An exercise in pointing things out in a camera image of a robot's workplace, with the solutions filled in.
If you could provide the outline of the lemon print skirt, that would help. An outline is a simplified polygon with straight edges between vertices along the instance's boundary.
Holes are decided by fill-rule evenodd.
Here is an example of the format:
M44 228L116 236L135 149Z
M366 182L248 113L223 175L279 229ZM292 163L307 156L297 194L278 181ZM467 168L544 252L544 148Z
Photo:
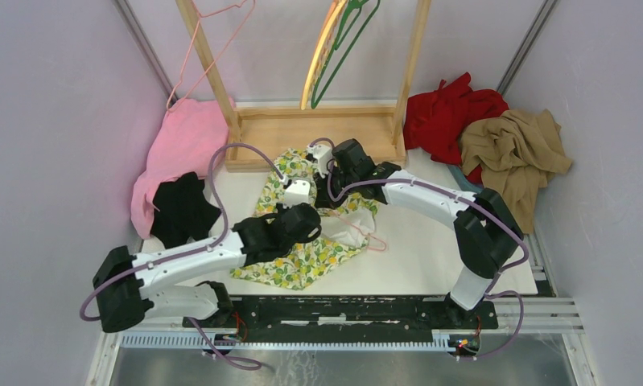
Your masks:
M306 155L305 150L290 148L276 157L273 163L284 175L311 182L316 165L306 160ZM282 200L283 190L277 173L271 171L258 197L254 216L273 212L275 204ZM287 256L274 261L232 269L230 275L236 279L284 289L304 290L352 257L368 250L367 240L337 219L335 214L358 224L364 232L375 233L378 209L378 201L364 199L359 193L352 193L337 209L317 209L322 220L319 238L310 243L296 244Z

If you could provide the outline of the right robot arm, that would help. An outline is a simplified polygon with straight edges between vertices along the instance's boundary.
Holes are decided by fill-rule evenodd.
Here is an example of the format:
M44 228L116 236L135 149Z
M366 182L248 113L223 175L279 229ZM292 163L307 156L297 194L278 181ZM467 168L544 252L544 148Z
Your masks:
M464 267L444 307L445 319L455 328L476 319L476 307L491 297L502 273L515 266L513 254L527 250L519 225L493 189L475 193L429 183L395 163L374 162L356 139L336 146L319 139L307 146L305 158L317 167L319 207L339 207L358 194L415 211L455 233Z

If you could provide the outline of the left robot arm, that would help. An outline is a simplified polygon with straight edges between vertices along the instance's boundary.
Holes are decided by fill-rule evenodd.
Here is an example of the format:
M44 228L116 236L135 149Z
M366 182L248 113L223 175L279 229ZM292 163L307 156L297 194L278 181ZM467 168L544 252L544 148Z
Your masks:
M223 239L211 237L159 253L109 251L93 277L89 302L105 333L125 331L146 318L194 318L227 325L233 305L219 282L185 286L202 275L274 261L321 233L319 213L308 203L279 207L235 224Z

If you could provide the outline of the pink hanger on rack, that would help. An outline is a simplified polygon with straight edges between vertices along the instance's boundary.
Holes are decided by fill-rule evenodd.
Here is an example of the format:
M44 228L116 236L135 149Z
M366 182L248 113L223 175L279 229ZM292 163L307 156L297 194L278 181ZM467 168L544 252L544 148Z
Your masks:
M204 20L223 14L229 10L241 9L244 5L250 4L248 11L245 13L244 18L240 21L234 32L227 39L225 45L214 55L208 43L207 35L204 33L202 23ZM223 56L225 51L229 48L232 41L237 37L245 23L249 20L251 14L256 8L256 1L239 1L228 5L226 7L214 10L213 12L204 14L200 11L195 1L176 1L180 16L184 21L185 27L188 29L191 37L188 49L184 56L182 65L179 70L179 79L170 91L170 95L166 102L166 111L174 112L180 107L197 89L200 83L207 79L210 83L213 96L218 102L223 113L231 113L233 107L229 99L228 93L225 90L223 80L217 68L217 61ZM190 54L195 52L203 68L203 74L198 80L186 91L186 93L179 97L176 102L171 103L172 98L176 96L178 88L183 84L184 73L188 65Z

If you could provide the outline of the yellow wooden hanger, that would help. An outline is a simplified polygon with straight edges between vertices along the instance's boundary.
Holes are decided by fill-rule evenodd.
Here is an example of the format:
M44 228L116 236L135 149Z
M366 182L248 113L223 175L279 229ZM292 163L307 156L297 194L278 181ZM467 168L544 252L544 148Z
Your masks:
M324 63L332 49L336 36L336 28L340 22L340 16L346 9L347 0L333 0L326 13L323 26L320 29L319 36L311 57L311 63L303 84L302 96L300 97L299 107L301 110L311 107L311 99L314 87L321 77Z

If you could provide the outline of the wooden clothes rack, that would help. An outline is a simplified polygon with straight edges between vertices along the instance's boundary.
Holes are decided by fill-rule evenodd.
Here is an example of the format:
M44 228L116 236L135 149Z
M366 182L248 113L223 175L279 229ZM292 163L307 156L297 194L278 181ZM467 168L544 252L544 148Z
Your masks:
M417 67L422 37L431 4L419 0L414 12L410 48L398 99L392 105L330 105L301 110L299 106L233 107L223 113L229 127L228 142L244 142L267 155L277 155L292 146L323 139L355 138L375 151L379 161L403 165L403 120Z

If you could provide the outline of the red garment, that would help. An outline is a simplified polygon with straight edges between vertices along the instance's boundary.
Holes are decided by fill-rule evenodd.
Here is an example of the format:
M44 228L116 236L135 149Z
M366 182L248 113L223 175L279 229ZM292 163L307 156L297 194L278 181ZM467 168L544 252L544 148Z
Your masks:
M441 80L432 92L408 98L402 136L406 150L422 149L434 162L460 167L459 139L475 121L500 117L509 110L503 96L489 88L475 90L471 74Z

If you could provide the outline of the black cloth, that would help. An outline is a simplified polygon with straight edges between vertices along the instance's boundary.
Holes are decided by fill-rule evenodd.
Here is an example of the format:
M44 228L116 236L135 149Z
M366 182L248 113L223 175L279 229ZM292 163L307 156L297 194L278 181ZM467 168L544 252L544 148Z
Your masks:
M204 188L204 180L195 172L159 185L153 198L155 210L150 234L165 248L208 238L221 210L206 200Z

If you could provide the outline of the pink garment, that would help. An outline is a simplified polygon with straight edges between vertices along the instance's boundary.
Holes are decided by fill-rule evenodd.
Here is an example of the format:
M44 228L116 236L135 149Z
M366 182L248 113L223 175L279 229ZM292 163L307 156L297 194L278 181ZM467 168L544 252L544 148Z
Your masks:
M146 157L146 168L134 183L130 219L143 238L151 237L161 183L173 183L186 173L208 176L208 164L228 141L229 127L217 101L186 99L166 111Z

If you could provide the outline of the tan garment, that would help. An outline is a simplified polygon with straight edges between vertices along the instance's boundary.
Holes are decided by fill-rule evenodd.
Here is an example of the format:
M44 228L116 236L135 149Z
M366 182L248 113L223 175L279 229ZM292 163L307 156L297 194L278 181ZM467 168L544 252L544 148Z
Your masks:
M534 232L539 190L572 166L561 128L547 109L511 109L471 123L460 136L463 172L469 175L479 168L481 184L501 195L525 234Z

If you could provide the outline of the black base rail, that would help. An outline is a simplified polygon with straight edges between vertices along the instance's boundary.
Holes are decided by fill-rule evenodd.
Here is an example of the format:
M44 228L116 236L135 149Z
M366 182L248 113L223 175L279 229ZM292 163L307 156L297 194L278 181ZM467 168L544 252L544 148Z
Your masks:
M499 327L490 301L466 311L449 297L423 295L232 295L198 324L237 329L246 343L430 343L433 331Z

